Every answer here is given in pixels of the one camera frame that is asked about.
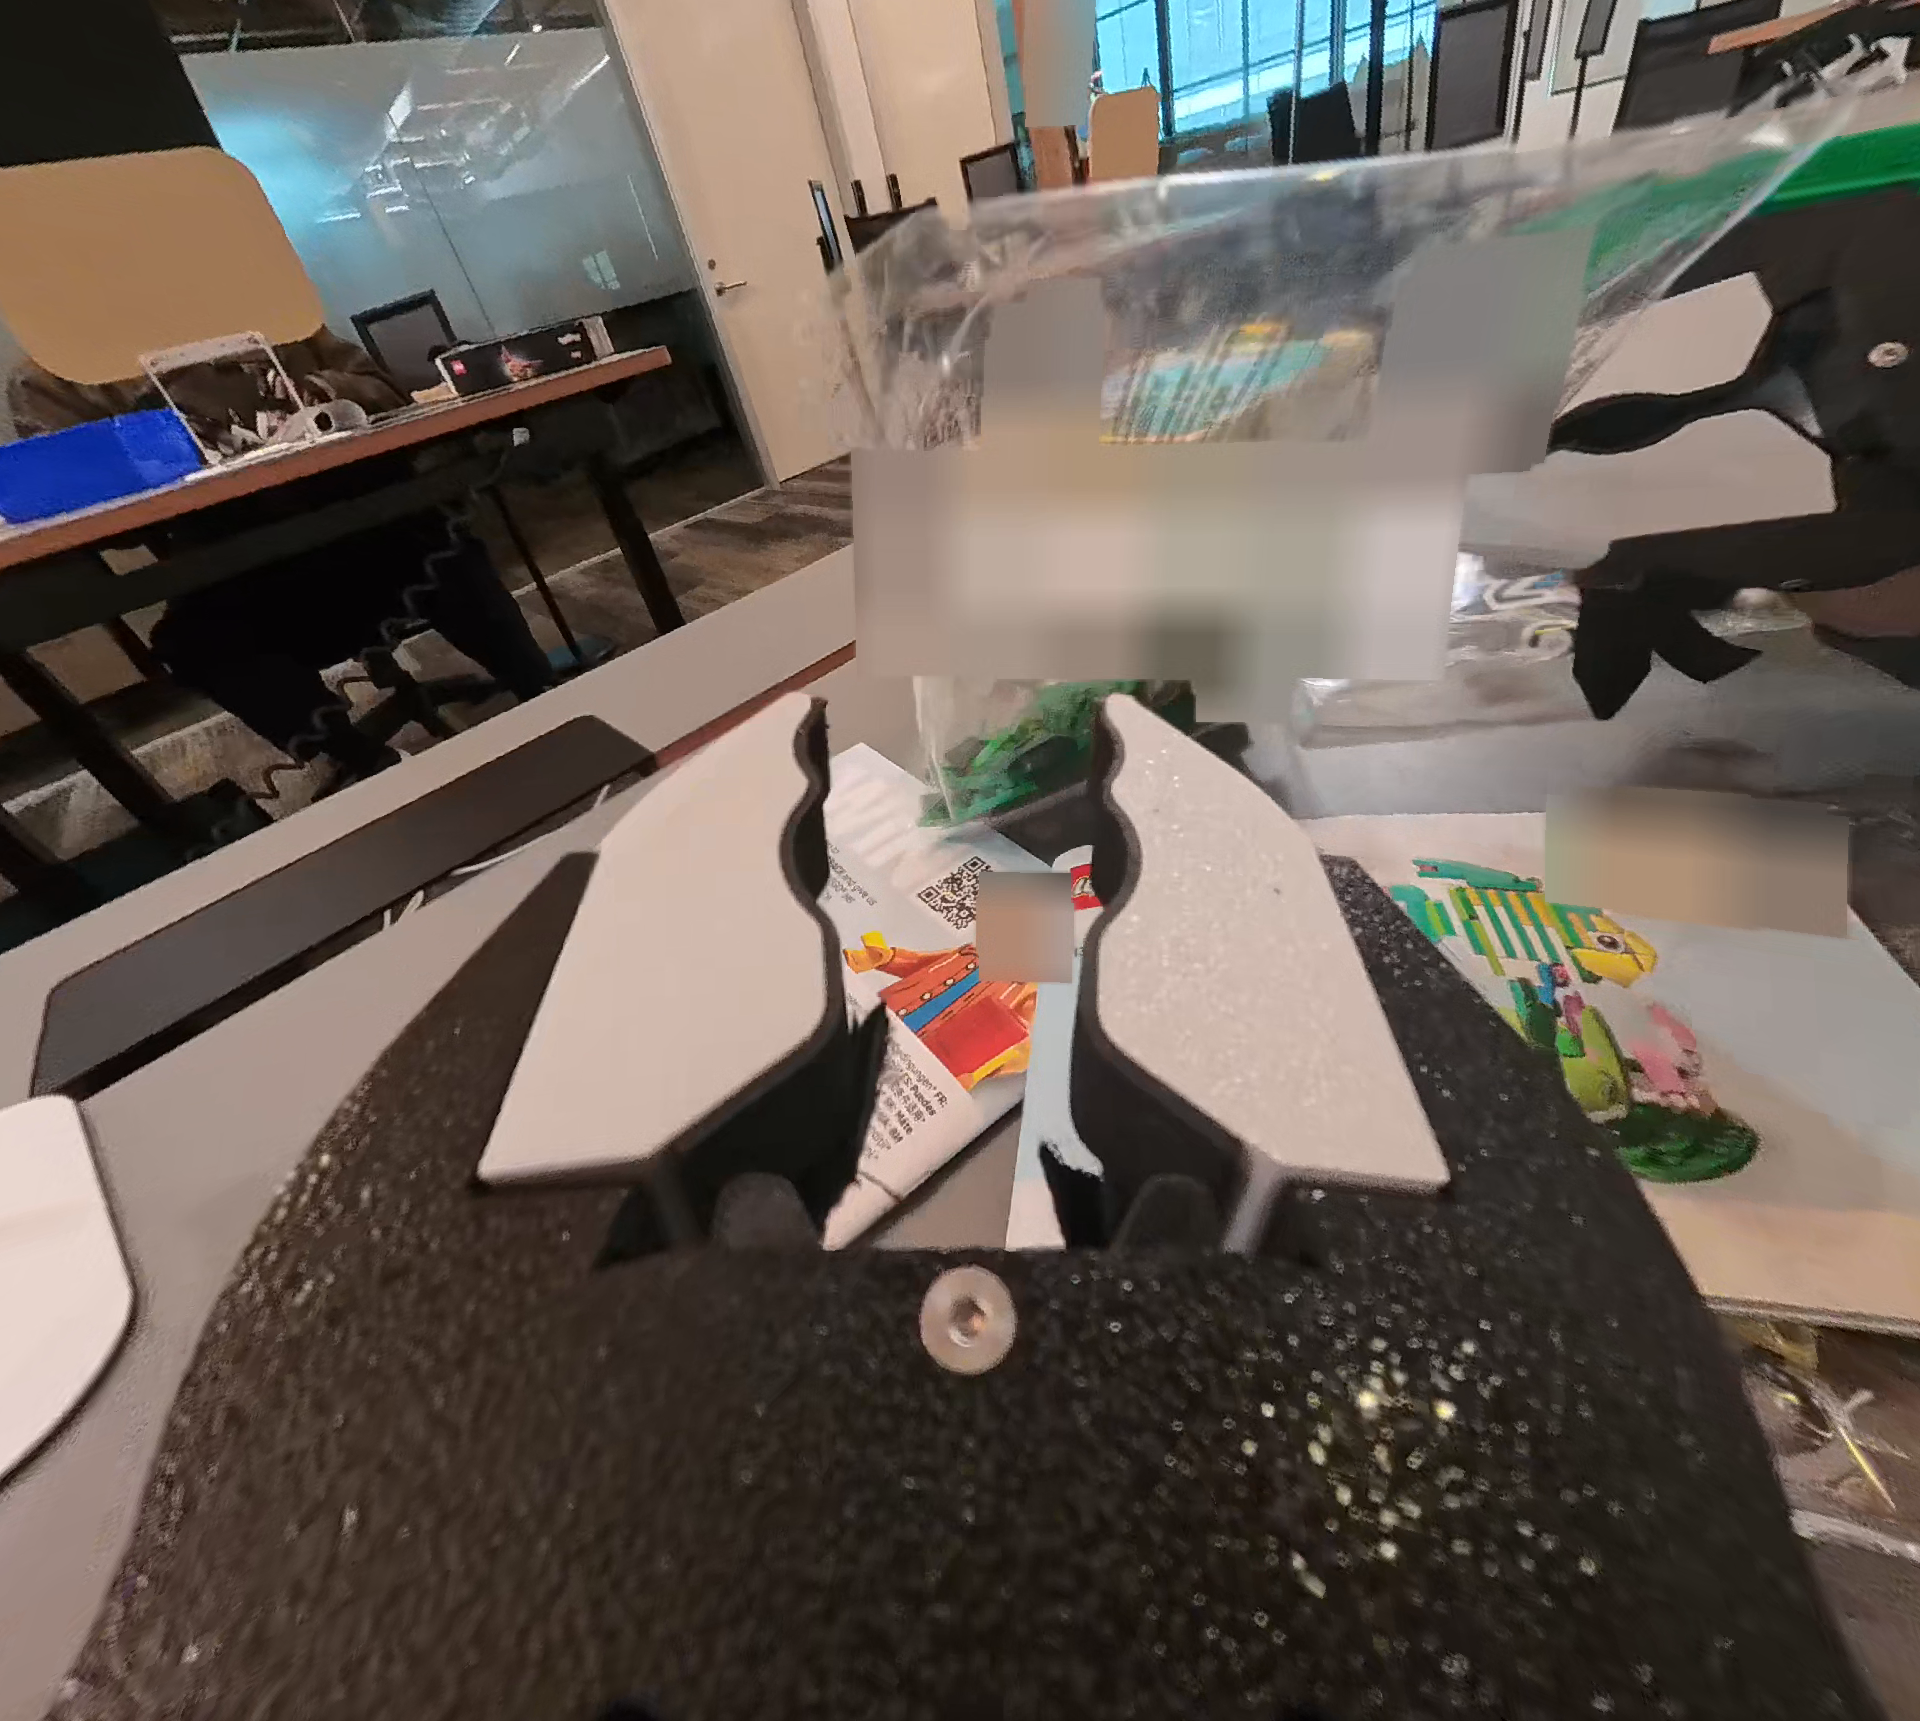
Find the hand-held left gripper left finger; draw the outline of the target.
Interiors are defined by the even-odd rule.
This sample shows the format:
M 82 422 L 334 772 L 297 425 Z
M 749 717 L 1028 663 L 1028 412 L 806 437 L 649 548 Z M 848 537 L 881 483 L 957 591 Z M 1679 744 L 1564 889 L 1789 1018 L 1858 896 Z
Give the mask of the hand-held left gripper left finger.
M 858 1176 L 888 1029 L 833 923 L 826 708 L 780 697 L 597 841 L 476 1165 L 488 1189 L 637 1187 L 707 1220 L 740 1179 L 828 1220 Z

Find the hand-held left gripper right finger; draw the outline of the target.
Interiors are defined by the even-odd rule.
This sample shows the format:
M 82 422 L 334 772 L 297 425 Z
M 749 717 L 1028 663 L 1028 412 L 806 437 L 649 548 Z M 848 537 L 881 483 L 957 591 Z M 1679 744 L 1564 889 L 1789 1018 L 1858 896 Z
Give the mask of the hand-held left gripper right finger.
M 1103 1229 L 1159 1189 L 1265 1229 L 1290 1189 L 1436 1196 L 1449 1166 L 1305 830 L 1132 697 L 1099 704 L 1097 912 L 1069 1121 Z

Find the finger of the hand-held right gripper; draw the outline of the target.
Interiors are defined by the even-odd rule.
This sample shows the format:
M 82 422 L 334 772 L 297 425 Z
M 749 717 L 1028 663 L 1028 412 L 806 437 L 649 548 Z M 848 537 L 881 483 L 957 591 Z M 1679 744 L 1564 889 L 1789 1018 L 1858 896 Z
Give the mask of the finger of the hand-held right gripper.
M 1565 460 L 1559 485 L 1570 512 L 1559 528 L 1562 558 L 1598 558 L 1621 540 L 1695 532 L 1836 508 L 1824 460 Z
M 1553 456 L 1619 459 L 1715 418 L 1759 412 L 1826 451 L 1812 374 L 1832 336 L 1832 288 L 1772 301 L 1757 275 L 1686 292 L 1647 310 L 1604 365 L 1596 392 L 1559 412 Z

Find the large clear plastic bag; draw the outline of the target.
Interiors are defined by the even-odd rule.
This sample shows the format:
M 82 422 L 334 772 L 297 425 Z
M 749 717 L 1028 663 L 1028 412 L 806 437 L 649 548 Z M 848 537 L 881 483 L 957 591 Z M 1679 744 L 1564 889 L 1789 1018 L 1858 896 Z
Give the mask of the large clear plastic bag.
M 1553 214 L 1610 141 L 917 213 L 839 284 L 875 675 L 1427 704 L 1476 519 L 1661 296 Z

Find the green lego baseplate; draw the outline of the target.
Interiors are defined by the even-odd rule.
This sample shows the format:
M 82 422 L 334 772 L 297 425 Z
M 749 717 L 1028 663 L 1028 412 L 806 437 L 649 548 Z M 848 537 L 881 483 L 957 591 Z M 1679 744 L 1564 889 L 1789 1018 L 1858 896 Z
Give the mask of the green lego baseplate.
M 1767 309 L 1827 296 L 1843 313 L 1902 295 L 1916 238 L 1908 150 L 1868 134 L 1791 136 L 1778 119 L 1697 123 L 1608 143 L 1605 180 L 1551 217 L 1590 232 L 1591 296 L 1667 298 L 1751 278 Z

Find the lego instruction booklet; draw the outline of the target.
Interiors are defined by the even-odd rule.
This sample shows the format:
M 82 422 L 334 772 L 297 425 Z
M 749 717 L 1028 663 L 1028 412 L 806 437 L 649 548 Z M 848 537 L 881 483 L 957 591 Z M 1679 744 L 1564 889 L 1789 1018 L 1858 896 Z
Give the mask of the lego instruction booklet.
M 1630 916 L 1549 891 L 1543 815 L 1331 817 L 1551 1060 L 1725 1315 L 1918 1331 L 1918 990 L 1839 937 Z

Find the black lego box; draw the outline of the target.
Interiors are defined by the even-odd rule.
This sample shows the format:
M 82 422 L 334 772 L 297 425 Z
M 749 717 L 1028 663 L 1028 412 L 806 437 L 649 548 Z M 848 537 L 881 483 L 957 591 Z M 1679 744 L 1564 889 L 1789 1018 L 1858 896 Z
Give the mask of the black lego box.
M 573 317 L 508 336 L 443 344 L 434 366 L 443 386 L 471 399 L 512 390 L 612 357 L 602 317 Z

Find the white paper leaflet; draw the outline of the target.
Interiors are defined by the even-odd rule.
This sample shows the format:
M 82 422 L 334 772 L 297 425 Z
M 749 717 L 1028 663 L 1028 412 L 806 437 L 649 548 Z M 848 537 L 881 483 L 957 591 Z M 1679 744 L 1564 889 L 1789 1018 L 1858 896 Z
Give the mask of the white paper leaflet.
M 1077 978 L 989 982 L 973 921 L 991 874 L 1059 872 L 1069 882 L 1074 943 L 1084 944 L 1099 911 L 1086 791 L 935 829 L 919 822 L 921 785 L 875 748 L 843 748 L 832 761 L 823 908 L 851 1015 L 879 1009 L 889 1029 L 855 1179 L 828 1216 L 823 1243 L 848 1249 L 883 1226 L 1013 1119 L 1005 1243 L 1056 1249 L 1064 1236 L 1044 1154 L 1087 1176 L 1097 1171 L 1067 1105 Z

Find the black desk panel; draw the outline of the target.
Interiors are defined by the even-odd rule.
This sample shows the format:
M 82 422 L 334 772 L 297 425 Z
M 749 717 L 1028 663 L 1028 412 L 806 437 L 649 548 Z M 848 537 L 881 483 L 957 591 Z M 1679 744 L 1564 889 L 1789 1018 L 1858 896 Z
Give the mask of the black desk panel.
M 25 1094 L 84 1099 L 373 915 L 656 766 L 604 720 L 565 720 L 116 948 L 61 978 L 39 1007 Z

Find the wooden table with black legs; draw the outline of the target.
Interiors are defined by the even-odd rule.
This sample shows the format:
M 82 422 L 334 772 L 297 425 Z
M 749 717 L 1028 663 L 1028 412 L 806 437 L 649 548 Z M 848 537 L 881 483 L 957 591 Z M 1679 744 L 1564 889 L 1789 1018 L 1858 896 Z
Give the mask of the wooden table with black legs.
M 612 462 L 619 446 L 613 401 L 629 381 L 671 365 L 664 346 L 619 352 L 478 397 L 392 412 L 355 432 L 270 449 L 205 467 L 170 487 L 13 526 L 3 532 L 2 560 L 3 686 L 141 829 L 164 837 L 173 850 L 208 847 L 212 830 L 205 820 L 176 803 L 97 720 L 92 704 L 74 699 L 35 663 L 34 650 L 390 519 L 488 499 L 493 487 L 539 471 L 543 460 L 579 465 L 585 472 L 649 622 L 671 633 L 685 622 L 681 606 Z M 364 460 L 412 456 L 438 444 L 460 444 L 460 452 L 402 485 L 352 499 L 332 495 L 310 512 L 236 531 L 225 540 L 126 572 L 101 560 L 109 546 L 141 540 L 184 515 L 229 508 L 282 487 L 346 472 Z

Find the white rounded object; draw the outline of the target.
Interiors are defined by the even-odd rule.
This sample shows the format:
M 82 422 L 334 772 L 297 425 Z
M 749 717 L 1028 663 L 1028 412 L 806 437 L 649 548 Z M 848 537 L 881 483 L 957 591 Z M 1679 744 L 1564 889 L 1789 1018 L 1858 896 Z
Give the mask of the white rounded object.
M 133 1313 L 127 1258 L 82 1110 L 2 1113 L 2 1475 L 82 1406 Z

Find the clear acrylic stand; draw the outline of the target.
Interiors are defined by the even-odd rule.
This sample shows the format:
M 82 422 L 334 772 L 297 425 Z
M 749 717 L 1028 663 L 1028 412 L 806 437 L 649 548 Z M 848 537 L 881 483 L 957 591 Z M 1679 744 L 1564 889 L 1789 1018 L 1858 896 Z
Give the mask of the clear acrylic stand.
M 276 348 L 256 332 L 150 351 L 140 365 L 205 465 L 284 444 L 307 404 Z

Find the blue plastic bin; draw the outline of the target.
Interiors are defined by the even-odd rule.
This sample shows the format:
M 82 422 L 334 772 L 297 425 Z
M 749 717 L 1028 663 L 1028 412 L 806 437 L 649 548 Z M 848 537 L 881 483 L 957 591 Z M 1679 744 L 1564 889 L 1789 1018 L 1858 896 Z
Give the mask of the blue plastic bin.
M 2 519 L 19 526 L 173 487 L 205 467 L 170 408 L 133 411 L 2 446 Z

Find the beige door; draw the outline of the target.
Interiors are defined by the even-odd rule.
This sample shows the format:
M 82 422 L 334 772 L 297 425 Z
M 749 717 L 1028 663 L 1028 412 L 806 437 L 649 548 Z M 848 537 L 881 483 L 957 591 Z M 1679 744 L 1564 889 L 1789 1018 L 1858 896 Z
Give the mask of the beige door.
M 842 451 L 815 201 L 833 184 L 793 0 L 599 0 L 766 475 Z

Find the black board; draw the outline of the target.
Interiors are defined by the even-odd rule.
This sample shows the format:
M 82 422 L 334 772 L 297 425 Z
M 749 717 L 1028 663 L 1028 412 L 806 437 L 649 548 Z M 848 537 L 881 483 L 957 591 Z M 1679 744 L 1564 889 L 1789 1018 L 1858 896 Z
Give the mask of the black board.
M 150 0 L 2 0 L 2 165 L 217 147 Z

